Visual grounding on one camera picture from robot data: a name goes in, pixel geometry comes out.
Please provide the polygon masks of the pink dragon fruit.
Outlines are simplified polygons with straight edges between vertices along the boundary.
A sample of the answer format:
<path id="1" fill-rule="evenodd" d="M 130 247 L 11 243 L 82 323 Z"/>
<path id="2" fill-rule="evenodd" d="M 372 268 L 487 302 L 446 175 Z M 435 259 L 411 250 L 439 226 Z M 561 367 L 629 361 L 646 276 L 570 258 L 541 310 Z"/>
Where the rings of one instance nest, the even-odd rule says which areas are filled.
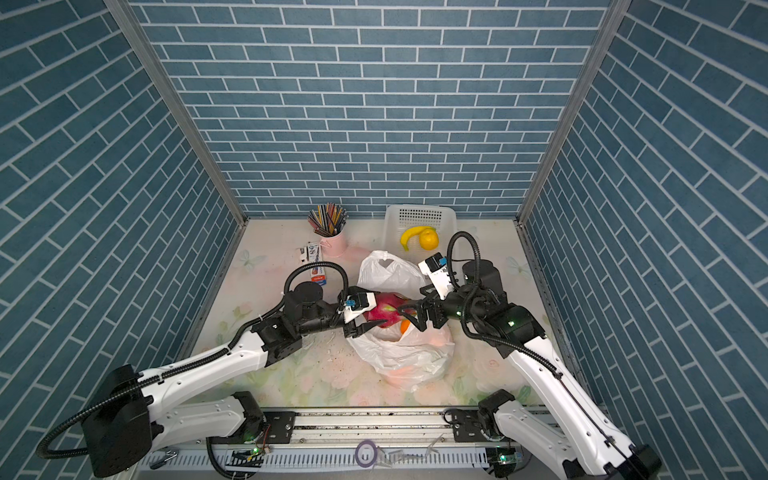
<path id="1" fill-rule="evenodd" d="M 408 299 L 398 293 L 379 292 L 374 295 L 376 306 L 363 314 L 368 322 L 383 320 L 380 328 L 388 328 L 402 322 L 405 317 L 398 308 L 408 302 Z"/>

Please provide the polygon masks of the white plastic bag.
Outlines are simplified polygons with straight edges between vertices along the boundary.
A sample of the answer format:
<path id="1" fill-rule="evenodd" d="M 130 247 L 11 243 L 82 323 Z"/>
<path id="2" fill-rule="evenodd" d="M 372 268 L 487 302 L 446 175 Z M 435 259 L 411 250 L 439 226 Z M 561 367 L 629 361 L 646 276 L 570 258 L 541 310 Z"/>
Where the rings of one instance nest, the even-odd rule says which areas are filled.
<path id="1" fill-rule="evenodd" d="M 427 278 L 413 263 L 375 250 L 362 260 L 357 285 L 375 294 L 398 293 L 411 301 L 422 298 L 420 289 L 427 285 Z M 420 332 L 411 324 L 402 334 L 400 323 L 374 328 L 349 342 L 387 383 L 413 393 L 443 377 L 453 358 L 455 343 L 446 326 Z"/>

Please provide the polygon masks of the yellow lemon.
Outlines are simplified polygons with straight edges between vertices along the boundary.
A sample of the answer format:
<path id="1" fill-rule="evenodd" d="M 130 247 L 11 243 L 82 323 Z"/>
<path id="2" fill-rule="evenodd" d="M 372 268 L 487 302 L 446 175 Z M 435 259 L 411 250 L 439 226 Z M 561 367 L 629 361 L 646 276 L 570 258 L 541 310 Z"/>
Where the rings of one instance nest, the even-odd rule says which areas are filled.
<path id="1" fill-rule="evenodd" d="M 440 240 L 435 229 L 425 228 L 418 235 L 419 245 L 423 250 L 432 251 L 438 248 Z"/>

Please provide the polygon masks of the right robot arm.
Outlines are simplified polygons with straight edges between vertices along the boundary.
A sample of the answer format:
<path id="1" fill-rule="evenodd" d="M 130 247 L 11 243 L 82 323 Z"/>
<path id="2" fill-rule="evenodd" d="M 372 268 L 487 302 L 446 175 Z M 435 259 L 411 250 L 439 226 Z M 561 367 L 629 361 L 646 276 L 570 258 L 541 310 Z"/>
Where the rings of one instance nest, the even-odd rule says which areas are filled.
<path id="1" fill-rule="evenodd" d="M 539 321 L 508 302 L 500 275 L 482 259 L 476 239 L 459 231 L 445 254 L 419 265 L 430 284 L 422 299 L 399 307 L 425 331 L 458 321 L 464 335 L 494 348 L 523 375 L 557 425 L 530 414 L 500 389 L 478 405 L 478 419 L 492 437 L 519 443 L 561 479 L 655 479 L 662 468 L 649 445 L 634 443 L 586 393 L 566 368 Z"/>

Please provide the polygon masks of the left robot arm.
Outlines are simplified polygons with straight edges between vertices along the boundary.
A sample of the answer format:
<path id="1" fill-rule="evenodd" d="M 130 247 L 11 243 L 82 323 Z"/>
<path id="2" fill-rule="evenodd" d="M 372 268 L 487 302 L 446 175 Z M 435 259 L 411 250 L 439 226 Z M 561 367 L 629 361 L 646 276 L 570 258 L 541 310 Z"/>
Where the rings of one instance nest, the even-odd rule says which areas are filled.
<path id="1" fill-rule="evenodd" d="M 328 261 L 321 265 L 341 277 L 336 302 L 326 302 L 322 287 L 312 281 L 294 286 L 293 280 L 311 267 L 297 268 L 287 277 L 279 303 L 242 324 L 229 342 L 141 372 L 130 365 L 111 371 L 87 407 L 42 437 L 36 456 L 44 460 L 86 456 L 94 476 L 118 474 L 171 444 L 172 434 L 185 426 L 172 418 L 185 401 L 287 358 L 308 335 L 340 328 L 354 338 L 371 330 L 364 316 L 377 306 L 375 292 L 351 285 L 340 265 Z"/>

